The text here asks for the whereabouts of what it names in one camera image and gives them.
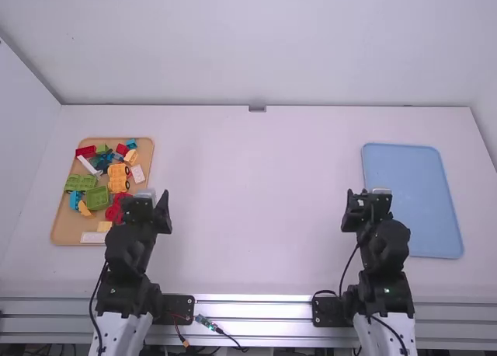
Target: green lego brick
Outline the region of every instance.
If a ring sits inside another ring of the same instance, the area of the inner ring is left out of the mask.
[[[69,175],[65,182],[64,191],[71,192],[78,190],[80,180],[80,175]]]
[[[109,146],[107,146],[106,144],[98,145],[96,148],[96,154],[97,155],[105,154],[107,150],[109,150]]]
[[[107,206],[109,206],[109,190],[107,186],[94,187],[86,191],[86,207],[89,210],[103,210]]]
[[[94,187],[96,187],[97,181],[98,179],[96,178],[96,176],[93,175],[81,176],[81,179],[79,181],[79,190],[87,191],[93,189]]]

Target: yellow lego brick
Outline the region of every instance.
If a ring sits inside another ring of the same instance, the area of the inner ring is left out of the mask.
[[[112,228],[112,222],[99,222],[99,226],[97,227],[97,232],[108,232]]]
[[[92,215],[92,213],[88,210],[88,208],[86,207],[86,204],[85,202],[83,201],[79,201],[78,202],[78,210],[81,212],[81,214],[83,216],[85,216],[86,218],[93,218],[94,216]]]
[[[138,153],[135,149],[133,149],[127,152],[126,156],[124,157],[124,162],[128,163],[130,166],[133,166],[137,159]]]

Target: red lego brick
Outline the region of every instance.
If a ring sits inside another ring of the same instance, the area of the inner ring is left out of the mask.
[[[133,197],[129,193],[118,193],[114,196],[112,205],[106,209],[106,220],[114,222],[116,225],[123,223],[123,210],[121,209],[121,200],[126,197]]]
[[[78,155],[83,155],[83,158],[92,158],[96,155],[96,146],[85,146],[84,148],[77,148],[75,158]]]
[[[127,152],[129,152],[129,151],[130,151],[130,149],[126,145],[117,144],[116,152],[121,154],[122,156],[126,156]]]

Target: toy pile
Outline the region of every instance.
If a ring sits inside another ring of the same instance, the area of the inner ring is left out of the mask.
[[[64,191],[69,193],[69,207],[86,218],[93,218],[91,211],[106,209],[106,222],[100,222],[97,232],[107,232],[113,223],[122,223],[120,201],[132,197],[128,179],[143,183],[145,176],[139,164],[138,146],[132,138],[126,144],[118,144],[113,151],[106,144],[77,148],[75,158],[89,171],[88,175],[70,174]],[[109,183],[98,187],[99,179],[107,175]]]

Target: white lego brick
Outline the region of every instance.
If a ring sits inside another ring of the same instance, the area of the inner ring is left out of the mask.
[[[107,232],[83,232],[80,243],[105,243]]]
[[[143,170],[139,164],[131,167],[131,173],[133,173],[135,183],[143,183],[145,181],[145,175],[143,174]]]
[[[103,171],[97,171],[83,155],[78,155],[77,158],[81,162],[81,164],[88,170],[88,172],[90,172],[93,176],[97,176],[98,179],[100,178],[100,175],[102,175]]]

